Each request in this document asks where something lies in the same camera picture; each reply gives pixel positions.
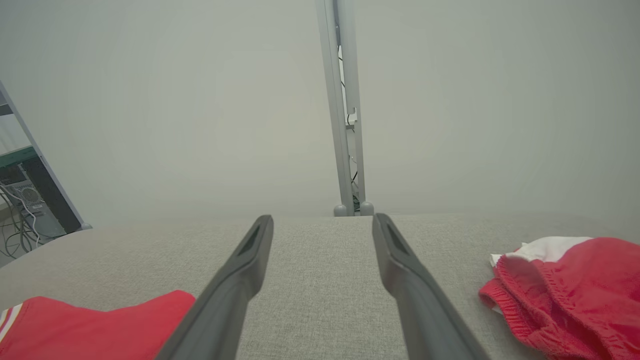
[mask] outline gray fabric surface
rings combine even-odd
[[[482,306],[490,253],[553,235],[615,236],[560,215],[392,216],[492,359],[542,359]],[[110,310],[180,289],[197,296],[253,220],[140,224],[71,234],[0,268],[0,309],[34,296]],[[238,359],[406,359],[384,290],[371,217],[275,218],[262,291],[250,302]]]

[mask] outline white fabric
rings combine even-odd
[[[543,262],[556,262],[569,250],[572,246],[583,243],[589,239],[586,236],[547,236],[530,243],[522,243],[522,246],[514,251],[508,252],[508,258],[520,258],[526,261],[542,260]],[[489,262],[495,268],[498,260],[502,257],[500,254],[491,254]]]
[[[0,327],[4,324],[4,319],[6,318],[6,314],[9,312],[9,309],[4,310],[0,315]]]
[[[6,324],[0,328],[0,342],[2,342],[2,339],[4,339],[4,336],[9,331],[9,329],[11,329],[11,325],[13,325],[15,318],[18,317],[18,314],[20,313],[21,308],[22,308],[22,304],[17,304],[11,310],[11,314],[9,315],[9,319],[7,319],[6,321]],[[7,310],[4,310],[3,317],[6,316],[6,312]]]

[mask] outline white cable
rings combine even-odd
[[[15,197],[16,199],[20,200],[22,202],[22,205],[24,206],[24,209],[33,218],[33,223],[31,224],[31,227],[33,228],[33,232],[36,233],[36,236],[37,236],[37,238],[36,238],[36,248],[38,248],[38,244],[40,243],[40,234],[38,234],[38,231],[36,231],[36,216],[34,214],[32,214],[32,212],[29,211],[29,208],[27,207],[27,204],[25,204],[24,200],[22,200],[21,198],[15,196],[11,192],[6,191],[6,188],[4,187],[4,185],[0,184],[0,188],[2,188],[2,190],[4,191],[5,194],[11,195],[11,196]]]

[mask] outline white wall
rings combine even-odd
[[[14,114],[0,116],[0,155],[30,145]]]
[[[331,216],[312,1],[0,2],[0,80],[85,221]]]
[[[376,211],[555,211],[640,236],[640,2],[356,2]]]

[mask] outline gray metal frame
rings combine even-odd
[[[320,45],[322,48],[326,93],[329,100],[331,128],[335,162],[338,168],[341,205],[333,209],[335,216],[353,216],[353,192],[351,191],[351,172],[349,169],[349,151],[345,127],[344,107],[342,105],[342,82],[338,61],[338,40],[335,33],[335,14],[332,0],[316,0]]]
[[[9,93],[6,91],[6,88],[2,84],[2,81],[0,81],[0,94],[2,94],[2,96],[5,99],[5,101],[7,102],[7,104],[11,108],[11,110],[13,111],[13,114],[15,115],[15,118],[18,119],[18,123],[20,124],[20,127],[22,128],[24,133],[27,135],[27,138],[29,139],[29,141],[31,142],[31,146],[33,146],[34,150],[36,151],[36,153],[38,154],[38,156],[42,160],[42,163],[44,164],[45,168],[49,172],[49,175],[51,175],[51,179],[53,179],[53,182],[56,184],[56,186],[58,187],[58,190],[60,190],[60,193],[65,198],[67,204],[71,208],[71,211],[73,211],[74,215],[76,216],[76,218],[80,222],[82,230],[91,229],[92,228],[91,225],[87,224],[86,222],[83,221],[82,217],[80,216],[80,213],[78,213],[78,210],[74,206],[73,202],[71,202],[71,199],[69,199],[69,196],[67,195],[65,189],[60,184],[60,181],[58,180],[58,177],[56,177],[56,174],[53,172],[53,169],[49,165],[49,162],[47,162],[47,159],[42,154],[42,151],[40,150],[40,147],[36,143],[36,140],[31,135],[31,132],[29,132],[29,128],[27,127],[27,124],[25,124],[24,120],[20,116],[20,113],[18,112],[18,109],[15,107],[15,104],[11,100],[11,97],[9,96]]]
[[[365,192],[364,156],[362,150],[362,113],[360,112],[360,83],[358,82],[358,53],[356,47],[355,11],[352,0],[337,0],[342,46],[342,69],[344,71],[344,91],[347,112],[356,114],[353,124],[356,138],[356,159],[358,159],[358,199],[360,214],[373,215],[373,204],[367,202]]]

